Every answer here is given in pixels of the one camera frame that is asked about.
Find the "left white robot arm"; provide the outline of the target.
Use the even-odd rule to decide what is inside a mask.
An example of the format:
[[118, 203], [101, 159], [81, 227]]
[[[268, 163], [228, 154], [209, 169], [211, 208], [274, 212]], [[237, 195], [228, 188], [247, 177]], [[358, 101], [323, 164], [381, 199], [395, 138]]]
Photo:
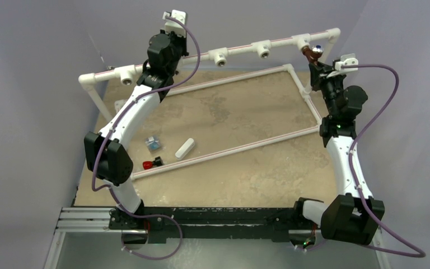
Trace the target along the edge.
[[142, 200], [130, 182], [133, 162], [128, 154], [129, 144], [145, 119], [176, 86], [174, 76], [179, 61], [189, 54], [188, 37], [192, 37], [190, 32], [178, 35], [164, 31], [151, 37], [148, 58], [132, 96], [103, 129], [88, 132], [83, 140], [92, 190], [109, 190], [117, 208], [124, 212], [123, 223], [130, 229], [144, 224], [144, 213], [138, 210]]

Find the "brown faucet with chrome cap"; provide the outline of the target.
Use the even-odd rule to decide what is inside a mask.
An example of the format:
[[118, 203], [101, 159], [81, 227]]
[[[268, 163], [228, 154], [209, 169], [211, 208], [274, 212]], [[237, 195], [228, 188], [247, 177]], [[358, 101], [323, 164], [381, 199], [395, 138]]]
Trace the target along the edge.
[[301, 52], [307, 58], [309, 63], [317, 64], [323, 55], [324, 49], [321, 45], [314, 45], [312, 47], [306, 45], [301, 49]]

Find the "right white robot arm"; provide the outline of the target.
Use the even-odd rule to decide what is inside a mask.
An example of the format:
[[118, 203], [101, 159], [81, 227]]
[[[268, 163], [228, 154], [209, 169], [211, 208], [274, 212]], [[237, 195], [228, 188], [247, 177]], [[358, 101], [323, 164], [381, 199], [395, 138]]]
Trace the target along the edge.
[[346, 75], [332, 66], [311, 63], [309, 70], [312, 90], [321, 92], [328, 110], [319, 134], [334, 167], [338, 194], [329, 205], [300, 198], [292, 221], [299, 228], [313, 222], [325, 239], [369, 245], [378, 228], [375, 219], [383, 217], [385, 206], [367, 186], [354, 144], [356, 117], [368, 96], [360, 86], [344, 87]]

